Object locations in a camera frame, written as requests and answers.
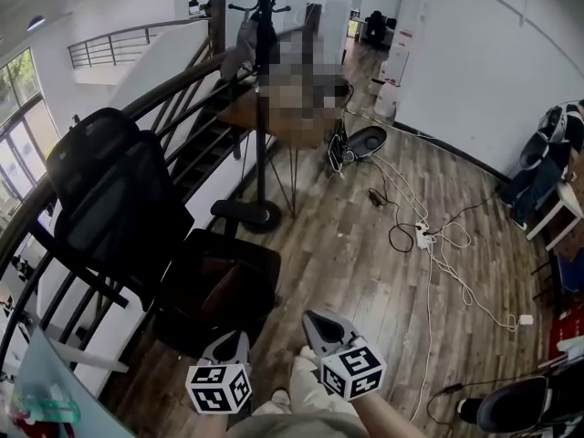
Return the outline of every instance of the chair seat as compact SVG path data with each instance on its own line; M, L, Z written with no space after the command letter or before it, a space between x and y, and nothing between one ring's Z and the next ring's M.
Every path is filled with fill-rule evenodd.
M172 259L157 296L154 329L192 357L212 340L243 329L253 344L276 299L277 252L195 229Z
M486 433L516 433L539 423L546 405L548 380L535 377L489 394L479 407L476 424Z

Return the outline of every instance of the baseboard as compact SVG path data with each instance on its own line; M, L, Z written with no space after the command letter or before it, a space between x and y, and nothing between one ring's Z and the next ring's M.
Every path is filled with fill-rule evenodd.
M439 148L442 148L443 150L446 150L448 152L451 152L452 154L457 155L458 157L464 159L465 161L472 163L476 167L483 169L485 172L490 173L491 175L493 175L494 177L496 177L498 180L500 180L503 183L511 182L511 179L509 177L507 177L506 175L504 175L503 173L501 173L500 171L493 169L493 167L491 167L490 165L487 165L484 162L479 161L478 159L471 156L470 154L468 154L464 151L461 151L458 148L455 148L452 144L448 144L445 141L438 140L437 138L434 138L434 136L432 136L432 135L424 133L423 131L416 130L415 128L409 127L408 125L405 125L405 124L400 123L398 121L394 121L392 126L393 126L393 128L395 128L397 130L406 131L406 132L411 133L413 135L421 135L419 137L420 140L428 141L431 144L433 144L434 146L438 146Z

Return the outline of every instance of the chair backrest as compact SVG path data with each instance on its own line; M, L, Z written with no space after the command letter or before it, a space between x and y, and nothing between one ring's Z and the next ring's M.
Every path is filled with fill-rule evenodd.
M119 141L110 141L107 131L116 124L132 130L130 125L109 114L88 120L94 121L93 129L104 129L94 133L102 149L76 133L59 143L55 153L69 165L80 163L81 169L68 170L61 162L54 174L52 162L47 163L57 197L65 198L55 238L87 267L134 291L147 308L193 218L176 194L154 134L139 131L132 122L136 131L115 131ZM79 126L88 129L85 120L73 130ZM99 173L89 172L91 157Z
M558 254L559 278L562 286L572 293L584 289L584 247L580 248L574 261Z

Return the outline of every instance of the black office chair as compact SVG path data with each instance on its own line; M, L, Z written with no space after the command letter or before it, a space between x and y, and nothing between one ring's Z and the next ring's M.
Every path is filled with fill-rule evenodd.
M256 340L275 305L280 257L235 233L239 222L263 223L263 210L219 201L211 211L227 219L225 235L190 232L156 136L115 109L70 130L47 173L63 206L57 242L155 310L161 341L198 357L233 329Z
M560 367L545 376L508 384L484 399L467 399L459 417L476 424L486 433L529 434L551 430L554 436L582 436L582 422L570 430L584 415L584 360Z

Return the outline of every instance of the power adapter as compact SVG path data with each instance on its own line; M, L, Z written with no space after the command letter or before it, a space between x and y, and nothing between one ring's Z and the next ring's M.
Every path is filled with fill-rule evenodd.
M529 326L533 324L533 315L521 315L519 317L519 324L522 326Z
M369 199L371 200L371 202L373 203L374 206L377 206L378 208L383 207L382 196L380 195L380 193L377 190L370 189L368 191L368 194L369 194Z

